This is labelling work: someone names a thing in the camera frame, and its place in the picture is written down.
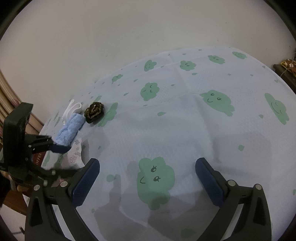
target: rolled blue cloth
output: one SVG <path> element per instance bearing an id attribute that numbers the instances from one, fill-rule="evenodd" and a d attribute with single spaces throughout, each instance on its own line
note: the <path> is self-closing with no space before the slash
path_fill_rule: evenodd
<path id="1" fill-rule="evenodd" d="M 73 113 L 64 127 L 58 132 L 56 143 L 69 146 L 84 122 L 85 117 L 83 115 Z"/>

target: beige curtain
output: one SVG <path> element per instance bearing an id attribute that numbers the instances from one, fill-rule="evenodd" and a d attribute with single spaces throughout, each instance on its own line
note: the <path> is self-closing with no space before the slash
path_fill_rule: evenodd
<path id="1" fill-rule="evenodd" d="M 20 99 L 11 89 L 7 83 L 5 77 L 0 70 L 0 127 L 3 127 L 4 119 L 8 116 L 10 112 L 13 111 L 20 103 Z M 29 134 L 39 134 L 43 127 L 43 123 L 36 118 L 33 114 L 29 119 L 29 123 L 26 126 L 26 133 Z M 2 132 L 0 131 L 0 142 L 2 142 Z"/>

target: silver screw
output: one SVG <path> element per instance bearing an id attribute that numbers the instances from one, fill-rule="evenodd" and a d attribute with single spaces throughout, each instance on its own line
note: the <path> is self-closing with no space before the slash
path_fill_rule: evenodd
<path id="1" fill-rule="evenodd" d="M 40 188 L 40 186 L 39 186 L 39 185 L 36 185 L 36 186 L 34 187 L 34 190 L 37 191 L 37 190 L 39 190 L 39 188 Z"/>
<path id="2" fill-rule="evenodd" d="M 261 190 L 262 189 L 262 186 L 260 184 L 256 184 L 255 185 L 255 188 L 257 188 L 258 190 Z"/>
<path id="3" fill-rule="evenodd" d="M 236 182 L 233 181 L 233 180 L 229 180 L 229 181 L 228 181 L 228 184 L 229 184 L 229 186 L 234 187 L 234 186 L 236 185 Z"/>
<path id="4" fill-rule="evenodd" d="M 61 186 L 62 188 L 66 187 L 67 185 L 68 185 L 68 182 L 67 182 L 67 181 L 62 181 L 62 182 L 60 183 L 60 186 Z"/>

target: blue gripper pad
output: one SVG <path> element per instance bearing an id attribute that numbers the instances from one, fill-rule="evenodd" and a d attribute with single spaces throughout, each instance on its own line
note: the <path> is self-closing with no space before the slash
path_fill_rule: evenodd
<path id="1" fill-rule="evenodd" d="M 78 207 L 83 204 L 89 190 L 100 172 L 100 163 L 97 159 L 91 158 L 84 168 L 87 170 L 75 187 L 72 189 L 70 186 L 68 189 L 68 191 L 70 191 L 69 195 L 72 197 L 71 201 L 74 207 Z"/>
<path id="2" fill-rule="evenodd" d="M 224 204 L 224 197 L 226 196 L 225 192 L 227 192 L 227 186 L 225 183 L 221 183 L 219 185 L 214 175 L 219 174 L 219 178 L 222 177 L 222 182 L 224 179 L 223 176 L 218 171 L 215 171 L 203 157 L 196 161 L 195 172 L 207 194 L 209 195 L 212 203 L 215 206 L 222 207 Z"/>

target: white floor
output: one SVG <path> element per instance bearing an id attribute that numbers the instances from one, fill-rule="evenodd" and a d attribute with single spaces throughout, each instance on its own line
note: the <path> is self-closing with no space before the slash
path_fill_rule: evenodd
<path id="1" fill-rule="evenodd" d="M 0 68 L 45 122 L 81 88 L 128 63 L 220 45 L 269 67 L 296 48 L 263 0 L 33 0 L 0 41 Z"/>
<path id="2" fill-rule="evenodd" d="M 12 233 L 19 232 L 19 227 L 25 229 L 26 216 L 10 209 L 5 205 L 3 205 L 0 209 L 0 215 Z M 25 236 L 23 234 L 16 234 L 15 237 L 18 241 L 25 241 Z"/>

